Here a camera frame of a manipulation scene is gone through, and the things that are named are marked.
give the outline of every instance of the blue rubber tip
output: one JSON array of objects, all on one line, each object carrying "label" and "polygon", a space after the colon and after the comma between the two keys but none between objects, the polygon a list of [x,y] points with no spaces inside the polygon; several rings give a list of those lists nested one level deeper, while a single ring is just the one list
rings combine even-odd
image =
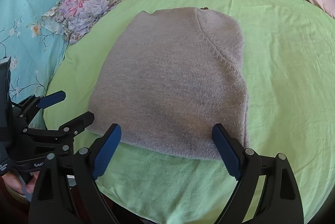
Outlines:
[{"label": "blue rubber tip", "polygon": [[220,153],[229,175],[235,177],[236,180],[239,180],[242,176],[240,171],[240,161],[232,147],[229,145],[227,139],[217,126],[213,127],[212,139]]},{"label": "blue rubber tip", "polygon": [[65,99],[66,94],[64,91],[58,91],[46,97],[42,97],[37,104],[38,108],[45,109]]},{"label": "blue rubber tip", "polygon": [[116,148],[118,147],[118,144],[120,143],[120,140],[121,127],[117,125],[94,160],[94,169],[92,172],[92,177],[94,178],[94,180],[98,179],[98,177],[102,176],[105,173],[108,164],[111,161],[111,158]]}]

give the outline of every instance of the bed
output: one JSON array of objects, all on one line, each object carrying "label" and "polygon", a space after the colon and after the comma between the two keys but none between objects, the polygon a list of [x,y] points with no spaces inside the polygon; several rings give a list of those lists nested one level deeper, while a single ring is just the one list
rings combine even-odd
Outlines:
[{"label": "bed", "polygon": [[[137,13],[189,6],[208,7],[240,23],[250,147],[260,155],[283,152],[288,157],[308,223],[335,184],[335,20],[305,0],[124,0],[77,44],[59,50],[64,59],[59,67],[55,63],[46,93],[64,90],[67,98],[45,110],[46,126],[56,129],[87,110],[105,57]],[[76,149],[90,146],[95,138],[85,131],[76,138]],[[97,181],[116,203],[168,224],[214,223],[235,183],[222,162],[124,143]],[[246,219],[252,217],[260,191],[261,184]]]}]

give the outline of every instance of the blue floral fabric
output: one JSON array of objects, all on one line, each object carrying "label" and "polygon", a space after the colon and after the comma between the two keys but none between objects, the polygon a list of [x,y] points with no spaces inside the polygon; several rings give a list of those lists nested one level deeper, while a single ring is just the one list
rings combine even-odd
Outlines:
[{"label": "blue floral fabric", "polygon": [[[41,15],[59,0],[0,0],[0,58],[11,56],[10,96],[20,102],[31,94],[45,95],[64,58],[61,35],[41,26]],[[43,128],[40,112],[33,127]]]}]

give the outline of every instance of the gray knit sweater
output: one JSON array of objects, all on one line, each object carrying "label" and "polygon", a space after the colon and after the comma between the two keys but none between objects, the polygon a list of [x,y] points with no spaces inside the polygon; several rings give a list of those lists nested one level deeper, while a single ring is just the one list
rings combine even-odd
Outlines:
[{"label": "gray knit sweater", "polygon": [[220,159],[211,139],[222,123],[244,147],[247,86],[238,23],[212,10],[140,12],[108,54],[88,110],[89,127],[112,123],[122,142],[197,159]]}]

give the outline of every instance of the silver screw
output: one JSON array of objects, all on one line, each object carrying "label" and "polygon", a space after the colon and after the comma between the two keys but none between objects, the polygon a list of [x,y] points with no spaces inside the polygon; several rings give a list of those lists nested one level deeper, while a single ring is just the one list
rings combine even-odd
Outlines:
[{"label": "silver screw", "polygon": [[279,159],[281,159],[281,160],[285,160],[285,159],[286,159],[286,155],[285,155],[284,153],[279,153],[279,154],[278,154],[278,157],[279,157]]},{"label": "silver screw", "polygon": [[253,149],[251,149],[251,148],[247,148],[247,149],[246,149],[246,153],[247,153],[248,155],[253,155],[255,152],[254,152]]},{"label": "silver screw", "polygon": [[79,150],[79,154],[81,154],[81,155],[85,155],[86,153],[88,153],[88,148],[81,148]]},{"label": "silver screw", "polygon": [[55,158],[55,155],[53,153],[49,153],[48,156],[46,157],[48,160],[52,160]]}]

